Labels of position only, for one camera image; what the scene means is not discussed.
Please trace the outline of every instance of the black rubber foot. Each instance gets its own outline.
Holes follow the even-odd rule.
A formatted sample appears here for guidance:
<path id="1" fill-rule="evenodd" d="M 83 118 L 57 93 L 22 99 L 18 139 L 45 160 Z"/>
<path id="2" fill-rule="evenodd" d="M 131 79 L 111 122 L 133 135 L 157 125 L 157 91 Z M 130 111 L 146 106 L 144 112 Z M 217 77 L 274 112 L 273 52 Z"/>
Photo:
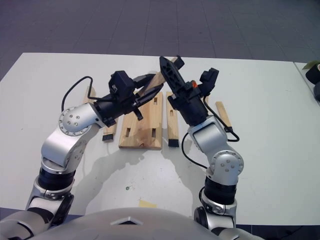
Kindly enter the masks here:
<path id="1" fill-rule="evenodd" d="M 113 140 L 114 140 L 113 134 L 107 134 L 102 137 L 102 141 L 104 141 L 104 142 L 111 142 Z"/>
<path id="2" fill-rule="evenodd" d="M 225 127 L 224 130 L 225 130 L 226 133 L 231 133 L 231 132 L 234 131 L 234 130 L 232 129 L 232 126 Z"/>
<path id="3" fill-rule="evenodd" d="M 168 146 L 173 147 L 173 148 L 178 148 L 179 147 L 179 140 L 178 139 L 169 139 Z"/>

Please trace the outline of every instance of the gray tiled floor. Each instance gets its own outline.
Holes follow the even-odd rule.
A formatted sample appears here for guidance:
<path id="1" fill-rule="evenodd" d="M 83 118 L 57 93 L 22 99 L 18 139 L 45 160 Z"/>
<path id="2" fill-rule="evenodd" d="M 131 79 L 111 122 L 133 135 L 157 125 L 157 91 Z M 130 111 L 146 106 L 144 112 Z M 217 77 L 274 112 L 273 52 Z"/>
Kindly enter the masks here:
<path id="1" fill-rule="evenodd" d="M 0 79 L 23 52 L 320 59 L 320 0 L 0 0 Z"/>

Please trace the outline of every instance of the wooden board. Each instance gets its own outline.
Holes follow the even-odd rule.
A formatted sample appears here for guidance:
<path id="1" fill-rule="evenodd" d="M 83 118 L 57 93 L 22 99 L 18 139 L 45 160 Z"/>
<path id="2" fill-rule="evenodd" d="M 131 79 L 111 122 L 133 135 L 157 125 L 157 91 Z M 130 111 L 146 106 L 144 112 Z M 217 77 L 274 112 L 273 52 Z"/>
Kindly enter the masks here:
<path id="1" fill-rule="evenodd" d="M 138 121 L 131 112 L 124 115 L 119 148 L 162 148 L 163 94 L 159 92 L 151 101 L 139 107 L 143 119 Z"/>
<path id="2" fill-rule="evenodd" d="M 178 129 L 178 116 L 177 110 L 174 110 L 171 106 L 168 97 L 172 95 L 171 91 L 166 92 L 166 121 L 168 131 L 168 142 L 169 140 L 179 141 L 179 129 Z"/>

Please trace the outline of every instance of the floor tile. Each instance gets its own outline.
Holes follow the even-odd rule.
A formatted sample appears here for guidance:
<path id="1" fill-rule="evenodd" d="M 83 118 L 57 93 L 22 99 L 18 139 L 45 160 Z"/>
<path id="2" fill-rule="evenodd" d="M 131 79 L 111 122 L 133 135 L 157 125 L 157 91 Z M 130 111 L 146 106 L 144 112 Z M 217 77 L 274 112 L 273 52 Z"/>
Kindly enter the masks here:
<path id="1" fill-rule="evenodd" d="M 274 40 L 284 47 L 307 47 L 307 41 L 291 27 L 275 27 L 270 30 Z"/>
<path id="2" fill-rule="evenodd" d="M 287 57 L 279 46 L 249 45 L 252 58 L 256 60 L 287 61 Z"/>
<path id="3" fill-rule="evenodd" d="M 277 42 L 266 28 L 241 27 L 240 31 L 248 44 L 277 45 Z"/>
<path id="4" fill-rule="evenodd" d="M 236 24 L 240 28 L 255 27 L 264 28 L 265 24 L 256 13 L 234 13 Z"/>
<path id="5" fill-rule="evenodd" d="M 146 42 L 177 42 L 178 26 L 177 25 L 149 25 L 146 30 Z"/>
<path id="6" fill-rule="evenodd" d="M 117 27 L 116 21 L 104 17 L 92 19 L 83 30 L 81 39 L 111 39 Z"/>
<path id="7" fill-rule="evenodd" d="M 107 39 L 80 39 L 73 47 L 74 53 L 79 54 L 106 54 L 110 40 Z"/>
<path id="8" fill-rule="evenodd" d="M 143 55 L 146 56 L 169 56 L 173 57 L 179 54 L 178 42 L 145 42 Z"/>
<path id="9" fill-rule="evenodd" d="M 310 48 L 302 47 L 281 47 L 288 61 L 308 63 L 317 58 Z"/>
<path id="10" fill-rule="evenodd" d="M 212 41 L 214 43 L 244 43 L 244 38 L 236 26 L 212 27 L 209 26 Z"/>
<path id="11" fill-rule="evenodd" d="M 211 43 L 211 36 L 206 25 L 178 26 L 180 42 Z"/>
<path id="12" fill-rule="evenodd" d="M 107 50 L 108 54 L 119 54 L 119 55 L 142 55 L 144 52 L 143 41 L 122 41 L 112 39 L 110 46 Z"/>
<path id="13" fill-rule="evenodd" d="M 249 48 L 242 43 L 215 43 L 216 58 L 221 59 L 252 59 Z"/>
<path id="14" fill-rule="evenodd" d="M 181 57 L 214 58 L 213 45 L 207 42 L 179 42 Z"/>
<path id="15" fill-rule="evenodd" d="M 119 22 L 114 31 L 113 40 L 119 41 L 144 41 L 146 38 L 147 23 Z"/>
<path id="16" fill-rule="evenodd" d="M 52 39 L 46 41 L 50 53 L 74 53 L 74 45 L 78 39 Z"/>

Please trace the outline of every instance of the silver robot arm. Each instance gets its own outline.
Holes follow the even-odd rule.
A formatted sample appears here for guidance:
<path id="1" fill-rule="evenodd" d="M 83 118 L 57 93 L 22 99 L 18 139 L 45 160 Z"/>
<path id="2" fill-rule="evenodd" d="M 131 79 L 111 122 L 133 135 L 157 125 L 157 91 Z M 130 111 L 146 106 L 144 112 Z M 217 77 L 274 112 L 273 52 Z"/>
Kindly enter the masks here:
<path id="1" fill-rule="evenodd" d="M 134 90 L 149 84 L 153 77 L 154 74 L 147 74 L 131 79 L 124 71 L 116 71 L 109 82 L 109 95 L 60 114 L 57 128 L 42 145 L 41 168 L 26 208 L 0 222 L 1 240 L 25 240 L 64 222 L 74 199 L 74 175 L 87 143 L 100 128 L 115 124 L 115 119 L 123 114 L 134 112 L 141 120 L 138 107 L 150 101 L 163 84 L 138 96 Z"/>
<path id="2" fill-rule="evenodd" d="M 189 127 L 188 134 L 209 162 L 201 193 L 203 207 L 195 210 L 195 220 L 210 231 L 216 228 L 235 228 L 236 185 L 238 175 L 244 169 L 244 161 L 227 144 L 227 135 L 214 116 L 208 116 L 204 122 Z"/>

